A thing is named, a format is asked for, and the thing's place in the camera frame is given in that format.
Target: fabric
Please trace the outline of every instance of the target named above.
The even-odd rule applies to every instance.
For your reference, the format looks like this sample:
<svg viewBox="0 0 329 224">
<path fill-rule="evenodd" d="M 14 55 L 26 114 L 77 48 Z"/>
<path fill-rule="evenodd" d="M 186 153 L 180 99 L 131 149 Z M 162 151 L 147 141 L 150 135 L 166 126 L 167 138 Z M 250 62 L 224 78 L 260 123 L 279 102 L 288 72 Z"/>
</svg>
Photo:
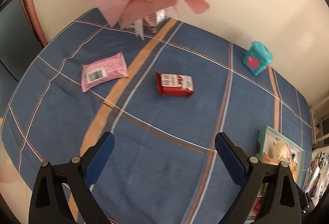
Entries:
<svg viewBox="0 0 329 224">
<path fill-rule="evenodd" d="M 83 93 L 81 65 L 120 51 L 129 78 Z M 304 169 L 310 164 L 305 99 L 270 67 L 254 77 L 245 53 L 174 19 L 142 41 L 91 10 L 27 70 L 6 110 L 4 146 L 32 189 L 43 160 L 66 163 L 111 131 L 116 145 L 92 193 L 113 223 L 218 223 L 239 192 L 214 150 L 219 131 L 251 156 L 258 130 L 273 127 L 305 150 Z M 156 72 L 191 75 L 194 95 L 162 96 Z"/>
</svg>

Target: blue gripper pad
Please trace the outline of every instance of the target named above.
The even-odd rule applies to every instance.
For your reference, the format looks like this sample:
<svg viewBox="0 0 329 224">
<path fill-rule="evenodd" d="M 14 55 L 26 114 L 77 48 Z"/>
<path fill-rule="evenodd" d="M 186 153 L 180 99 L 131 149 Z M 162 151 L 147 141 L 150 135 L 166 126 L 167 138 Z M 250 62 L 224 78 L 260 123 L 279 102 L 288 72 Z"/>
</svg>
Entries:
<svg viewBox="0 0 329 224">
<path fill-rule="evenodd" d="M 221 134 L 217 134 L 215 138 L 215 148 L 219 156 L 221 157 L 233 182 L 243 188 L 247 183 L 246 169 L 242 162 L 235 155 L 231 147 L 234 147 L 235 151 L 238 151 L 242 154 L 242 156 L 245 156 L 246 161 L 248 157 L 241 148 L 234 146 L 232 142 L 231 144 L 232 145 L 229 145 L 228 142 L 221 136 Z"/>
<path fill-rule="evenodd" d="M 108 133 L 102 145 L 86 167 L 85 185 L 89 188 L 95 184 L 101 175 L 103 168 L 109 159 L 115 145 L 115 139 L 112 133 Z"/>
</svg>

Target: barcode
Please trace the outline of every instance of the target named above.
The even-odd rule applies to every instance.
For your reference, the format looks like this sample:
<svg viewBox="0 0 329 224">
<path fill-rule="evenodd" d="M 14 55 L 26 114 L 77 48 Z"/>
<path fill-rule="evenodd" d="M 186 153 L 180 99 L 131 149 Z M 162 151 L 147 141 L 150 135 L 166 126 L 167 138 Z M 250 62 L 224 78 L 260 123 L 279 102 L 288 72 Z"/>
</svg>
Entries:
<svg viewBox="0 0 329 224">
<path fill-rule="evenodd" d="M 105 70 L 103 68 L 101 68 L 99 70 L 92 71 L 92 72 L 87 74 L 87 77 L 88 77 L 88 82 L 89 83 L 93 82 L 97 79 L 105 77 Z"/>
</svg>

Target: white stripe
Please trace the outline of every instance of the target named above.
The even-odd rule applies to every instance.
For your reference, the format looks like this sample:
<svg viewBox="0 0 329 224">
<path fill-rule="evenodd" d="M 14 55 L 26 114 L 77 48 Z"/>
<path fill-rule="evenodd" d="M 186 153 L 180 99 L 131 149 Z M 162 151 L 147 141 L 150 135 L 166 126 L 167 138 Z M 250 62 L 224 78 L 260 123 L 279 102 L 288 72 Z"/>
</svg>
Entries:
<svg viewBox="0 0 329 224">
<path fill-rule="evenodd" d="M 63 183 L 63 185 L 70 190 L 70 187 L 66 183 Z"/>
<path fill-rule="evenodd" d="M 233 70 L 233 44 L 232 43 L 230 43 L 230 48 L 231 48 L 231 56 L 230 57 L 231 57 L 231 67 L 232 67 L 230 70 L 232 71 Z M 227 108 L 228 108 L 228 104 L 229 104 L 230 96 L 231 96 L 232 81 L 233 81 L 233 73 L 231 73 L 231 75 L 230 75 L 229 88 L 228 88 L 228 93 L 227 93 L 227 97 L 226 97 L 226 101 L 225 101 L 224 113 L 223 113 L 223 118 L 222 118 L 222 122 L 221 122 L 221 125 L 220 125 L 219 132 L 223 132 L 223 128 L 224 128 L 224 124 L 225 124 L 225 120 L 226 120 Z M 209 170 L 209 173 L 208 173 L 207 181 L 206 181 L 205 187 L 202 191 L 199 203 L 198 203 L 198 205 L 195 209 L 195 212 L 194 212 L 194 214 L 191 218 L 190 224 L 192 224 L 193 221 L 195 220 L 195 217 L 198 214 L 199 209 L 201 207 L 201 204 L 203 202 L 203 199 L 206 195 L 208 185 L 209 185 L 209 182 L 210 182 L 210 178 L 211 178 L 211 175 L 213 173 L 213 167 L 215 165 L 216 156 L 217 156 L 216 153 L 213 153 L 213 159 L 212 159 L 212 162 L 211 162 L 211 166 L 210 166 L 210 170 Z"/>
<path fill-rule="evenodd" d="M 96 25 L 96 24 L 93 24 L 93 23 L 87 23 L 87 22 L 83 22 L 83 21 L 79 21 L 79 23 L 83 23 L 83 24 L 87 24 L 87 25 L 93 25 L 93 26 L 99 26 L 99 25 Z M 108 27 L 105 27 L 105 29 L 109 29 L 109 30 L 114 30 L 114 31 L 119 31 L 119 32 L 126 32 L 126 33 L 131 33 L 131 34 L 136 34 L 135 32 L 133 32 L 133 31 L 127 31 L 127 30 L 121 30 L 121 29 L 112 29 L 112 28 L 108 28 Z M 159 39 L 159 38 L 155 38 L 155 37 L 152 37 L 152 36 L 148 36 L 148 35 L 144 35 L 145 37 L 148 37 L 148 38 L 154 38 L 154 39 L 158 39 L 158 40 L 160 40 L 160 41 L 162 41 L 162 42 L 166 42 L 166 41 L 164 41 L 164 40 L 162 40 L 162 39 Z M 173 44 L 171 44 L 171 43 L 167 43 L 168 45 L 170 45 L 170 46 L 172 46 L 172 47 L 175 47 L 175 48 L 178 48 L 178 49 L 181 49 L 181 50 L 183 50 L 183 51 L 187 51 L 187 52 L 190 52 L 190 53 L 193 53 L 193 54 L 195 54 L 195 55 L 198 55 L 198 56 L 200 56 L 200 57 L 202 57 L 202 58 L 204 58 L 204 59 L 206 59 L 206 60 L 208 60 L 208 61 L 211 61 L 211 62 L 213 62 L 214 64 L 217 64 L 217 65 L 219 65 L 219 66 L 221 66 L 221 67 L 223 67 L 223 68 L 225 68 L 225 69 L 227 69 L 228 70 L 228 68 L 226 67 L 226 66 L 224 66 L 224 65 L 222 65 L 222 64 L 220 64 L 220 63 L 218 63 L 218 62 L 216 62 L 216 61 L 213 61 L 213 60 L 211 60 L 211 59 L 209 59 L 209 58 L 207 58 L 207 57 L 205 57 L 205 56 L 202 56 L 201 54 L 198 54 L 198 53 L 196 53 L 196 52 L 193 52 L 193 51 L 190 51 L 189 49 L 184 49 L 184 48 L 181 48 L 181 47 L 179 47 L 179 46 L 177 46 L 177 45 L 173 45 Z M 253 82 L 252 80 L 250 80 L 248 77 L 246 77 L 246 76 L 243 76 L 243 75 L 241 75 L 241 74 L 239 74 L 238 72 L 236 72 L 236 71 L 233 71 L 233 70 L 231 70 L 233 73 L 235 73 L 235 74 L 237 74 L 238 76 L 240 76 L 240 77 L 242 77 L 242 78 L 244 78 L 244 79 L 246 79 L 246 80 L 248 80 L 248 81 L 250 81 L 251 83 L 253 83 L 254 85 L 256 85 L 256 86 L 258 86 L 258 87 L 260 87 L 260 88 L 262 88 L 263 90 L 265 90 L 266 92 L 268 92 L 269 94 L 271 94 L 274 98 L 276 98 L 276 99 L 278 99 L 278 100 L 280 100 L 280 102 L 281 103 L 283 103 L 288 109 L 290 109 L 290 111 L 292 111 L 293 113 L 294 113 L 294 111 L 282 100 L 282 99 L 279 99 L 278 97 L 276 97 L 273 93 L 271 93 L 270 91 L 268 91 L 267 89 L 265 89 L 264 87 L 262 87 L 261 85 L 258 85 L 258 84 L 256 84 L 255 82 Z M 311 127 L 308 123 L 306 123 L 303 119 L 302 119 L 302 121 L 306 124 L 306 125 L 308 125 L 308 127 Z"/>
<path fill-rule="evenodd" d="M 43 49 L 42 49 L 42 51 L 37 55 L 37 57 L 35 57 L 35 59 L 32 61 L 32 63 L 29 65 L 29 67 L 27 68 L 27 70 L 25 71 L 25 73 L 24 73 L 24 75 L 22 76 L 22 78 L 21 78 L 21 80 L 19 81 L 19 83 L 18 83 L 18 85 L 17 85 L 17 87 L 16 87 L 16 89 L 15 89 L 15 91 L 14 91 L 14 93 L 13 93 L 13 95 L 11 96 L 11 98 L 10 98 L 10 101 L 9 101 L 9 103 L 8 103 L 8 106 L 7 106 L 7 108 L 6 108 L 6 111 L 5 111 L 5 113 L 4 113 L 4 118 L 3 118 L 3 123 L 5 122 L 5 119 L 6 119 L 6 114 L 7 114 L 7 112 L 8 112 L 8 109 L 9 109 L 9 106 L 12 104 L 12 100 L 13 100 L 13 98 L 14 98 L 14 96 L 15 96 L 15 94 L 16 94 L 16 91 L 17 91 L 17 89 L 19 88 L 19 86 L 20 86 L 20 84 L 21 84 L 21 82 L 23 81 L 23 78 L 25 77 L 25 75 L 26 75 L 26 73 L 27 73 L 27 71 L 30 69 L 30 67 L 32 66 L 32 64 L 34 63 L 34 61 L 40 56 L 40 54 L 60 35 L 60 34 L 62 34 L 66 29 L 68 29 L 71 25 L 73 25 L 75 22 L 77 22 L 79 19 L 81 19 L 82 17 L 84 17 L 87 13 L 89 13 L 89 12 L 91 12 L 92 10 L 94 10 L 94 9 L 91 9 L 90 11 L 87 11 L 86 13 L 84 13 L 83 15 L 81 15 L 76 21 L 74 21 L 74 22 L 72 22 L 71 24 L 69 24 L 65 29 L 63 29 L 56 37 L 54 37 L 50 42 L 49 42 L 49 44 L 47 45 L 47 46 L 45 46 Z"/>
<path fill-rule="evenodd" d="M 279 88 L 279 84 L 278 84 L 278 80 L 276 78 L 276 71 L 274 70 L 274 76 L 275 76 L 275 82 L 276 82 L 276 86 L 278 87 L 278 91 L 279 91 L 279 95 L 280 95 L 280 99 L 281 99 L 281 123 L 280 123 L 280 133 L 282 133 L 282 96 L 280 93 L 280 88 Z"/>
<path fill-rule="evenodd" d="M 183 22 L 181 22 L 179 24 L 179 26 L 175 29 L 175 31 L 171 34 L 171 36 L 169 37 L 168 41 L 161 47 L 161 49 L 159 50 L 159 52 L 156 54 L 156 56 L 154 57 L 153 61 L 150 63 L 149 67 L 146 69 L 146 71 L 144 72 L 144 74 L 142 75 L 142 77 L 140 78 L 140 80 L 138 80 L 137 84 L 135 85 L 134 89 L 131 91 L 131 93 L 129 94 L 126 102 L 124 103 L 122 110 L 120 110 L 120 113 L 117 115 L 116 119 L 113 122 L 112 128 L 111 128 L 111 133 L 114 132 L 114 129 L 116 128 L 116 125 L 120 119 L 120 117 L 122 116 L 123 111 L 126 109 L 126 107 L 128 106 L 128 103 L 130 102 L 132 96 L 134 96 L 136 90 L 138 89 L 138 87 L 141 85 L 141 83 L 143 82 L 144 78 L 146 77 L 146 75 L 150 72 L 151 68 L 153 67 L 153 65 L 155 64 L 155 62 L 157 61 L 157 59 L 159 58 L 160 54 L 162 53 L 163 49 L 167 46 L 167 44 L 169 43 L 169 41 L 172 39 L 172 37 L 176 34 L 176 32 L 178 31 L 178 29 L 182 26 Z"/>
<path fill-rule="evenodd" d="M 223 68 L 225 68 L 225 69 L 227 69 L 227 70 L 231 70 L 233 73 L 235 73 L 235 74 L 237 74 L 238 76 L 240 76 L 240 77 L 242 77 L 242 78 L 244 78 L 244 79 L 246 79 L 246 80 L 248 80 L 248 81 L 250 81 L 251 83 L 253 83 L 254 85 L 256 85 L 256 86 L 258 86 L 258 87 L 260 87 L 261 89 L 263 89 L 263 90 L 265 90 L 267 93 L 269 93 L 270 95 L 272 95 L 274 98 L 276 98 L 276 99 L 278 99 L 281 103 L 283 103 L 290 111 L 292 111 L 294 114 L 295 114 L 295 112 L 282 100 L 282 99 L 280 99 L 279 97 L 276 97 L 273 93 L 271 93 L 270 91 L 268 91 L 266 88 L 264 88 L 263 86 L 261 86 L 261 85 L 258 85 L 258 84 L 256 84 L 255 82 L 253 82 L 251 79 L 249 79 L 248 77 L 246 77 L 246 76 L 244 76 L 244 75 L 241 75 L 240 73 L 238 73 L 238 72 L 236 72 L 236 71 L 234 71 L 233 69 L 229 69 L 229 68 L 227 68 L 226 66 L 224 66 L 224 65 L 222 65 L 222 64 L 220 64 L 220 63 L 217 63 L 216 61 L 214 61 L 214 60 L 211 60 L 211 59 L 209 59 L 209 58 L 207 58 L 207 57 L 205 57 L 205 56 L 203 56 L 203 55 L 201 55 L 201 54 L 198 54 L 198 53 L 195 53 L 195 52 L 193 52 L 193 51 L 190 51 L 190 50 L 188 50 L 188 49 L 184 49 L 184 48 L 181 48 L 181 47 L 179 47 L 179 46 L 176 46 L 176 45 L 173 45 L 173 44 L 170 44 L 170 43 L 168 43 L 170 46 L 173 46 L 173 47 L 175 47 L 175 48 L 178 48 L 178 49 L 181 49 L 181 50 L 183 50 L 183 51 L 187 51 L 187 52 L 190 52 L 190 53 L 193 53 L 193 54 L 195 54 L 195 55 L 198 55 L 198 56 L 200 56 L 200 57 L 202 57 L 202 58 L 204 58 L 204 59 L 206 59 L 206 60 L 209 60 L 209 61 L 211 61 L 211 62 L 213 62 L 214 64 L 217 64 L 217 65 L 219 65 L 219 66 L 221 66 L 221 67 L 223 67 Z"/>
<path fill-rule="evenodd" d="M 21 130 L 20 130 L 20 128 L 19 128 L 19 124 L 17 123 L 17 121 L 16 121 L 16 119 L 15 119 L 15 117 L 14 117 L 14 113 L 13 113 L 13 111 L 12 111 L 12 108 L 11 108 L 10 106 L 9 106 L 9 109 L 10 109 L 12 115 L 13 115 L 13 119 L 14 119 L 14 121 L 15 121 L 15 123 L 16 123 L 16 126 L 17 126 L 18 130 L 19 130 L 20 134 L 22 135 L 22 137 L 23 137 L 23 139 L 24 139 L 24 135 L 23 135 L 23 133 L 21 132 Z M 42 162 L 41 158 L 40 158 L 39 155 L 33 150 L 32 146 L 31 146 L 28 142 L 27 142 L 27 144 L 29 145 L 29 147 L 31 148 L 31 150 L 34 152 L 34 154 L 37 156 L 37 158 Z M 22 160 L 22 152 L 21 152 L 21 151 L 19 151 L 19 160 L 20 160 L 20 162 L 21 162 L 21 160 Z"/>
<path fill-rule="evenodd" d="M 52 68 L 53 70 L 57 71 L 55 68 L 53 68 L 50 64 L 48 64 L 48 63 L 47 63 L 45 60 L 43 60 L 41 57 L 39 57 L 39 58 L 40 58 L 42 61 L 44 61 L 44 63 L 45 63 L 46 65 L 48 65 L 50 68 Z M 81 85 L 80 83 L 75 82 L 73 79 L 70 79 L 69 77 L 67 77 L 67 76 L 64 75 L 63 73 L 60 73 L 60 74 L 63 75 L 64 77 L 66 77 L 68 80 L 74 82 L 75 84 L 77 84 L 77 85 Z M 188 143 L 188 144 L 194 145 L 194 146 L 196 146 L 196 147 L 199 147 L 199 148 L 202 148 L 202 149 L 205 149 L 205 150 L 208 150 L 208 151 L 216 152 L 215 150 L 211 150 L 211 149 L 209 149 L 209 148 L 202 147 L 202 146 L 197 145 L 197 144 L 195 144 L 195 143 L 189 142 L 189 141 L 187 141 L 187 140 L 183 140 L 183 139 L 181 139 L 181 138 L 179 138 L 179 137 L 176 137 L 176 136 L 174 136 L 174 135 L 172 135 L 172 134 L 169 134 L 169 133 L 167 133 L 167 132 L 165 132 L 165 131 L 163 131 L 163 130 L 161 130 L 161 129 L 159 129 L 159 128 L 157 128 L 157 127 L 155 127 L 155 126 L 153 126 L 153 125 L 151 125 L 151 124 L 149 124 L 149 123 L 147 123 L 147 122 L 145 122 L 145 121 L 143 121 L 143 120 L 141 120 L 141 119 L 139 119 L 139 118 L 137 118 L 137 117 L 135 117 L 135 116 L 133 116 L 132 114 L 126 112 L 125 110 L 123 110 L 123 109 L 121 109 L 120 107 L 116 106 L 115 104 L 113 104 L 113 103 L 110 102 L 109 100 L 103 98 L 101 95 L 95 93 L 95 92 L 92 91 L 91 89 L 90 89 L 90 91 L 91 91 L 93 94 L 95 94 L 96 96 L 98 96 L 99 98 L 101 98 L 102 100 L 107 101 L 109 104 L 111 104 L 111 106 L 117 108 L 118 110 L 120 110 L 120 111 L 122 111 L 123 113 L 125 113 L 126 115 L 128 115 L 128 116 L 130 116 L 130 117 L 132 117 L 132 118 L 134 118 L 134 119 L 136 119 L 136 120 L 138 120 L 139 122 L 142 122 L 143 124 L 146 124 L 146 125 L 148 125 L 149 127 L 154 128 L 155 130 L 158 130 L 158 131 L 160 131 L 160 132 L 162 132 L 162 133 L 164 133 L 164 134 L 166 134 L 166 135 L 168 135 L 168 136 L 171 136 L 171 137 L 173 137 L 173 138 L 175 138 L 175 139 L 177 139 L 177 140 L 181 140 L 181 141 L 186 142 L 186 143 Z"/>
<path fill-rule="evenodd" d="M 297 102 L 298 102 L 298 109 L 299 109 L 299 115 L 300 115 L 300 128 L 302 130 L 302 144 L 300 146 L 300 148 L 303 148 L 303 122 L 302 122 L 302 115 L 300 113 L 300 106 L 299 106 L 299 99 L 298 99 L 298 93 L 297 93 L 297 89 L 296 90 L 296 96 L 297 96 Z"/>
<path fill-rule="evenodd" d="M 62 66 L 61 66 L 59 72 L 61 72 L 62 69 L 64 68 L 65 61 L 66 61 L 66 60 L 73 58 L 73 57 L 78 53 L 78 51 L 81 49 L 81 47 L 82 47 L 83 45 L 85 45 L 86 43 L 88 43 L 91 39 L 93 39 L 93 38 L 94 38 L 99 32 L 101 32 L 102 30 L 103 30 L 103 27 L 100 28 L 97 32 L 95 32 L 95 33 L 94 33 L 94 34 L 93 34 L 88 40 L 86 40 L 84 43 L 82 43 L 82 44 L 78 47 L 78 49 L 76 50 L 76 52 L 75 52 L 71 57 L 66 57 L 66 58 L 64 58 L 64 60 L 63 60 L 63 64 L 62 64 Z M 37 108 L 36 108 L 36 110 L 35 110 L 35 112 L 34 112 L 34 114 L 33 114 L 33 116 L 32 116 L 31 122 L 30 122 L 30 124 L 29 124 L 29 126 L 28 126 L 28 128 L 27 128 L 27 132 L 26 132 L 26 137 L 25 137 L 25 140 L 24 140 L 24 144 L 23 144 L 22 149 L 20 150 L 21 152 L 23 151 L 23 149 L 24 149 L 24 147 L 25 147 L 26 139 L 27 139 L 27 137 L 28 137 L 28 135 L 29 135 L 30 128 L 31 128 L 31 126 L 32 126 L 32 123 L 33 123 L 34 117 L 35 117 L 35 115 L 36 115 L 36 113 L 37 113 L 37 111 L 38 111 L 38 109 L 39 109 L 39 106 L 40 106 L 40 104 L 41 104 L 41 102 L 42 102 L 42 99 L 44 98 L 44 96 L 46 95 L 47 91 L 48 91 L 49 88 L 50 88 L 50 82 L 51 82 L 52 80 L 54 80 L 58 75 L 59 75 L 59 73 L 57 73 L 55 76 L 53 76 L 53 77 L 49 80 L 49 82 L 48 82 L 48 86 L 47 86 L 47 88 L 46 88 L 46 91 L 43 93 L 43 95 L 41 96 L 41 99 L 39 100 L 39 102 L 38 102 L 38 104 L 37 104 Z"/>
</svg>

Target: white wall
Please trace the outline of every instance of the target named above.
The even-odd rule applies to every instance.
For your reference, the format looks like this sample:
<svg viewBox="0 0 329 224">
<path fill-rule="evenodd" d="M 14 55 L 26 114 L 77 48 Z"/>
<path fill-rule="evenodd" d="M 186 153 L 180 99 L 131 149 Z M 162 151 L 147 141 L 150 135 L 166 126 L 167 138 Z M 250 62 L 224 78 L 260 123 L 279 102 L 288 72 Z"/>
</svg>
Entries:
<svg viewBox="0 0 329 224">
<path fill-rule="evenodd" d="M 262 41 L 274 55 L 272 67 L 310 105 L 329 94 L 329 8 L 324 0 L 207 1 L 211 9 L 201 15 L 194 15 L 181 2 L 181 20 L 246 49 L 252 41 Z M 48 39 L 93 6 L 77 0 L 34 2 Z"/>
</svg>

